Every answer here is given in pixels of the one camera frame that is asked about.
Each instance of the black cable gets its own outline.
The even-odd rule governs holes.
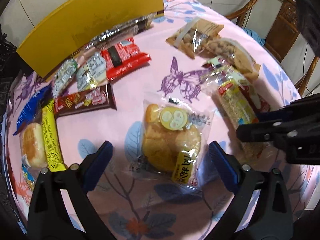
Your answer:
[[[304,59],[303,59],[303,76],[304,76],[304,62],[305,62],[305,60],[306,60],[307,51],[308,51],[308,43],[307,43],[307,47],[306,47],[306,53],[304,54]],[[311,92],[309,91],[309,89],[307,88],[307,86],[306,86],[306,89],[307,89],[307,91],[308,91],[311,95],[314,95],[313,93],[311,93]]]

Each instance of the yellow label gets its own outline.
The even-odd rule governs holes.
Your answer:
[[[60,152],[56,121],[53,114],[53,100],[50,100],[50,102],[42,108],[42,132],[44,149],[50,171],[65,171],[66,167],[63,164]]]
[[[177,107],[165,107],[160,114],[160,122],[168,130],[180,130],[187,124],[187,121],[186,111]]]
[[[195,150],[181,151],[177,158],[177,164],[172,174],[172,181],[187,184],[196,162]]]

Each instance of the orange flower print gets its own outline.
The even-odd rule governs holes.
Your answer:
[[[137,236],[139,233],[141,235],[148,233],[148,226],[143,221],[137,221],[136,218],[132,218],[128,221],[126,229],[131,235]]]

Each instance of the snack package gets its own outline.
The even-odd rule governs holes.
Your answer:
[[[206,84],[204,90],[209,89],[207,94],[211,95],[211,82],[222,84],[222,82],[233,79],[238,84],[239,90],[246,98],[255,114],[270,111],[268,102],[255,91],[253,85],[245,78],[245,76],[232,67],[225,58],[217,56],[209,59],[202,67],[209,70],[209,74],[202,77],[202,82],[205,82]]]
[[[23,177],[31,191],[42,168],[47,167],[41,125],[35,119],[20,133]]]
[[[80,50],[73,53],[73,56],[77,55],[76,60],[80,65],[82,65],[95,52],[102,49],[108,49],[120,41],[149,29],[155,16],[156,14],[152,13],[115,25],[110,30],[106,30],[100,35],[94,37],[88,44],[84,45]]]
[[[194,111],[179,100],[173,104],[154,97],[144,102],[142,156],[132,170],[163,173],[173,182],[196,187],[213,114]]]
[[[37,91],[24,106],[17,120],[17,130],[13,135],[17,135],[27,124],[31,123],[41,110],[40,105],[44,101],[51,86],[48,85]]]
[[[224,25],[195,17],[173,36],[167,38],[167,43],[195,59],[195,55],[201,53],[204,46],[215,39],[223,27]]]
[[[259,96],[250,82],[231,65],[224,65],[221,57],[211,63],[223,61],[209,73],[201,77],[203,91],[218,98],[235,129],[241,124],[258,122],[256,113],[270,111],[270,105]],[[244,161],[256,158],[265,148],[264,143],[241,143],[244,149]]]
[[[55,117],[78,114],[99,109],[116,110],[115,98],[111,84],[56,98],[54,100]]]
[[[67,59],[62,63],[52,79],[52,95],[54,98],[63,93],[72,82],[77,70],[78,64],[73,58]]]
[[[65,171],[62,155],[58,141],[56,120],[53,114],[53,100],[42,108],[42,132],[44,138],[44,149],[51,172]]]
[[[214,39],[205,48],[215,55],[221,55],[250,81],[259,77],[260,65],[237,42],[231,39]]]
[[[79,69],[76,80],[78,91],[93,89],[106,79],[114,81],[142,67],[151,60],[149,54],[141,52],[133,38],[103,49],[87,60]]]

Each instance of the metal screw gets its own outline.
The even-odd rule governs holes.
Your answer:
[[[270,134],[268,134],[268,133],[265,134],[265,135],[264,135],[264,139],[265,139],[266,141],[268,141],[268,140],[270,139]]]
[[[41,169],[41,174],[46,174],[48,172],[48,168]]]
[[[243,169],[244,171],[249,171],[249,170],[251,170],[251,167],[250,167],[248,164],[243,164],[243,165],[242,165],[242,169]]]
[[[287,133],[287,136],[288,136],[288,137],[295,137],[295,136],[297,136],[297,135],[298,135],[297,130],[293,130],[293,131]]]
[[[273,168],[273,169],[272,169],[272,172],[273,172],[274,174],[276,174],[276,175],[279,175],[279,174],[281,173],[281,171],[280,171],[279,169],[277,169],[277,168]]]
[[[278,125],[281,125],[282,123],[281,122],[275,122],[274,124],[273,124],[273,126],[278,126]]]
[[[70,166],[70,170],[72,171],[76,171],[77,169],[79,169],[79,164],[78,163],[74,163]]]

